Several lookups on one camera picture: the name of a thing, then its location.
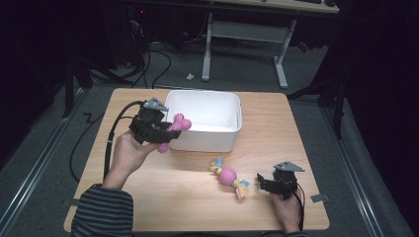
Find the desk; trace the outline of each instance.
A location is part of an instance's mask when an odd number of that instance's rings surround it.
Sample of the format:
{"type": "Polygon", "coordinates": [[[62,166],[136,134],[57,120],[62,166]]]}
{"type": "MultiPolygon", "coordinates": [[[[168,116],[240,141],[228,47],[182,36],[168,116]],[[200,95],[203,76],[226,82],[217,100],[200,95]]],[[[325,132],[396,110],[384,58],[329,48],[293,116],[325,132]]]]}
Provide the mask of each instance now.
{"type": "MultiPolygon", "coordinates": [[[[211,0],[213,2],[250,5],[263,8],[278,8],[296,11],[307,11],[315,13],[339,13],[339,8],[328,7],[322,2],[321,4],[306,3],[294,0],[211,0]]],[[[290,25],[286,27],[271,27],[252,24],[231,23],[225,21],[213,21],[212,13],[209,13],[207,26],[207,47],[204,55],[203,65],[203,81],[210,79],[210,52],[211,52],[211,38],[233,38],[239,40],[259,40],[280,43],[282,47],[278,51],[278,56],[274,57],[274,64],[277,70],[278,81],[282,89],[288,88],[288,83],[283,67],[283,60],[293,36],[293,30],[296,24],[296,19],[292,19],[290,25]]]]}
{"type": "MultiPolygon", "coordinates": [[[[106,139],[116,117],[132,101],[157,97],[164,102],[169,90],[117,89],[113,93],[92,147],[75,198],[90,186],[102,183],[106,139]]],[[[256,180],[260,173],[272,179],[273,165],[291,161],[305,169],[296,177],[306,195],[304,229],[326,229],[329,220],[301,142],[287,97],[279,93],[233,92],[241,101],[243,126],[231,152],[202,153],[169,150],[152,152],[127,180],[124,190],[134,200],[133,231],[253,231],[281,229],[270,196],[256,180]],[[250,182],[248,196],[239,201],[232,187],[223,186],[210,171],[222,157],[238,179],[250,182]]],[[[138,108],[126,111],[134,116],[138,108]]],[[[130,119],[122,119],[116,137],[130,119]]],[[[76,207],[64,223],[71,229],[76,207]]]]}

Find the dark background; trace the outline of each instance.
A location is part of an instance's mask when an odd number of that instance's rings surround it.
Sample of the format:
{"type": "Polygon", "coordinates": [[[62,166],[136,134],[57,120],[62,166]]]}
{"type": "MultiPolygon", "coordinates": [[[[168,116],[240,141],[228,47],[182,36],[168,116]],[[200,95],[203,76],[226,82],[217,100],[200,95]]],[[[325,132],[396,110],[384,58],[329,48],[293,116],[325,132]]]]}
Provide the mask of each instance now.
{"type": "MultiPolygon", "coordinates": [[[[310,47],[330,46],[313,83],[338,75],[337,70],[347,63],[345,58],[354,56],[346,74],[345,96],[382,178],[410,227],[419,234],[414,222],[419,199],[415,192],[419,185],[418,3],[376,0],[338,4],[342,16],[369,22],[359,28],[344,27],[337,34],[333,24],[302,20],[292,44],[303,41],[310,47]]],[[[2,3],[0,11],[3,167],[31,124],[53,102],[70,57],[83,55],[107,68],[115,67],[119,59],[102,12],[93,4],[21,0],[2,3]]],[[[150,29],[169,29],[154,31],[154,35],[175,45],[184,40],[183,31],[195,34],[201,25],[191,20],[201,22],[203,17],[203,13],[169,10],[147,14],[154,19],[150,29]]],[[[126,33],[124,27],[117,30],[126,33]]],[[[326,87],[318,93],[332,89],[326,87]]]]}

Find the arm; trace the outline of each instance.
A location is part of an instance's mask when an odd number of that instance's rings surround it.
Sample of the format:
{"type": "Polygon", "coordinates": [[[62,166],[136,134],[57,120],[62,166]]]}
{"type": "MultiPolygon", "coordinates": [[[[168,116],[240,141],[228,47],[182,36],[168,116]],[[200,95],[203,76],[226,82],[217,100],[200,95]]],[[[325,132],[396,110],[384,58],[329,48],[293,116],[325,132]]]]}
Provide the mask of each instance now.
{"type": "Polygon", "coordinates": [[[80,198],[71,236],[130,236],[133,201],[122,188],[147,155],[159,144],[141,145],[128,131],[118,137],[111,169],[103,185],[94,185],[80,198]]]}
{"type": "MultiPolygon", "coordinates": [[[[301,190],[296,191],[298,197],[301,197],[301,190]]],[[[294,195],[283,200],[280,195],[271,193],[272,201],[274,202],[275,213],[284,228],[286,237],[305,237],[308,236],[305,232],[299,230],[298,221],[300,214],[299,202],[294,195]]]]}

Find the wrist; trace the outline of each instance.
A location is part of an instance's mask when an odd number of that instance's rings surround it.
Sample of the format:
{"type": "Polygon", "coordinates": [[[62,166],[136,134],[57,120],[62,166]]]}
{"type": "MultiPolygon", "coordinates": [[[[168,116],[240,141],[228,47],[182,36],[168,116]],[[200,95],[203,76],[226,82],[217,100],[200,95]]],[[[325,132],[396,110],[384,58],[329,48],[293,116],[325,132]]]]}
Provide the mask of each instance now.
{"type": "Polygon", "coordinates": [[[126,183],[127,178],[128,175],[111,170],[105,177],[102,188],[110,190],[121,190],[126,183]]]}

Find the white desk frame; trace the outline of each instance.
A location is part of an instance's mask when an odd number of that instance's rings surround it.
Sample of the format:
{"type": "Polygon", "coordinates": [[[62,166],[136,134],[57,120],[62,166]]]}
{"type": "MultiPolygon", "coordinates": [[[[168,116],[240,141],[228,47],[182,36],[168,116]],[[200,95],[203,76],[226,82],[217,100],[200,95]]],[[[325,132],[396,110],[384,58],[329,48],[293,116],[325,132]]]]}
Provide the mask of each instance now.
{"type": "Polygon", "coordinates": [[[283,67],[283,60],[290,44],[296,20],[291,21],[288,28],[268,27],[262,25],[250,25],[223,21],[213,21],[212,13],[209,13],[207,30],[207,47],[204,56],[203,81],[210,79],[210,43],[212,37],[233,38],[240,40],[257,40],[277,42],[282,44],[279,55],[274,57],[278,80],[282,89],[288,88],[288,83],[283,67]]]}

